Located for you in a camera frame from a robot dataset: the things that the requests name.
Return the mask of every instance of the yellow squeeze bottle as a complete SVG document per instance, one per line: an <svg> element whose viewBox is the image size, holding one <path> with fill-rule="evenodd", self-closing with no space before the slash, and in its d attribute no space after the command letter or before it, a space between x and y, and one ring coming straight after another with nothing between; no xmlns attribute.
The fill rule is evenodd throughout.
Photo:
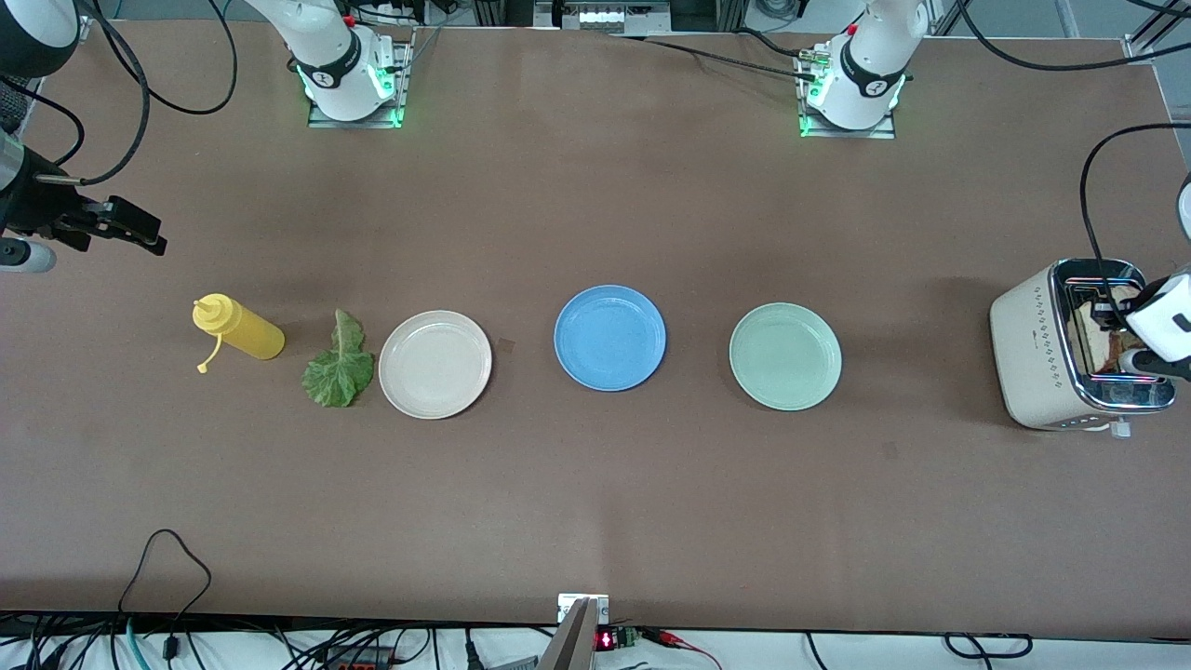
<svg viewBox="0 0 1191 670"><path fill-rule="evenodd" d="M202 375L206 375L207 364L216 358L224 343L261 361L280 355L286 346L286 337L280 327L223 293L210 293L194 300L191 315L194 325L216 337L216 350L207 361L199 364L199 372Z"/></svg>

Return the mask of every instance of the blue plate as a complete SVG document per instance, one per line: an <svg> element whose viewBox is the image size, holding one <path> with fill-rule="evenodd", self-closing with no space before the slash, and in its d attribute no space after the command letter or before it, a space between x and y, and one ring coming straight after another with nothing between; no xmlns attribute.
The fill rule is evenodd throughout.
<svg viewBox="0 0 1191 670"><path fill-rule="evenodd" d="M649 298L628 286L593 286L567 302L554 325L554 353L575 382L624 392L657 370L666 324Z"/></svg>

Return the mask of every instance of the white toaster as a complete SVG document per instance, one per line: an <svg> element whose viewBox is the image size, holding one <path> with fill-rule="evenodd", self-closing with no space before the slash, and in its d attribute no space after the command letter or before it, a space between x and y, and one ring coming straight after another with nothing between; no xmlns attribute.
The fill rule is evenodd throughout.
<svg viewBox="0 0 1191 670"><path fill-rule="evenodd" d="M1130 263L1104 259L1111 286L1141 289L1145 277ZM1041 431L1099 431L1121 418L1153 414L1174 402L1168 380L1123 372L1085 374L1075 363L1075 332L1068 320L1104 282L1095 258L1061 259L997 298L989 311L997 375L1009 415Z"/></svg>

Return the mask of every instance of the plug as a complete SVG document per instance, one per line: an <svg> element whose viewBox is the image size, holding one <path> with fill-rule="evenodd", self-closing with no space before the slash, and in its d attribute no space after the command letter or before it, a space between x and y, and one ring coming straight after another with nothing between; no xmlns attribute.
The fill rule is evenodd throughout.
<svg viewBox="0 0 1191 670"><path fill-rule="evenodd" d="M650 628L648 626L638 626L637 632L641 637L657 645L662 645L668 649L681 649L682 639L674 633L667 633L661 628Z"/></svg>
<svg viewBox="0 0 1191 670"><path fill-rule="evenodd" d="M161 646L161 657L166 660L177 658L177 638L174 635L166 638L166 644Z"/></svg>
<svg viewBox="0 0 1191 670"><path fill-rule="evenodd" d="M470 635L468 635L464 646L467 647L467 670L487 670L484 662L480 660L480 653L475 651L475 643L470 640Z"/></svg>

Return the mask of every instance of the white plate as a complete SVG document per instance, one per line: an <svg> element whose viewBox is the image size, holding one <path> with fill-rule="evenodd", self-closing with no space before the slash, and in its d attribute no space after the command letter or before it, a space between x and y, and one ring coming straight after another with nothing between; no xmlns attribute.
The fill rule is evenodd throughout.
<svg viewBox="0 0 1191 670"><path fill-rule="evenodd" d="M447 419L480 397L492 375L492 345L470 318L434 309L397 326L380 352L380 388L414 419Z"/></svg>

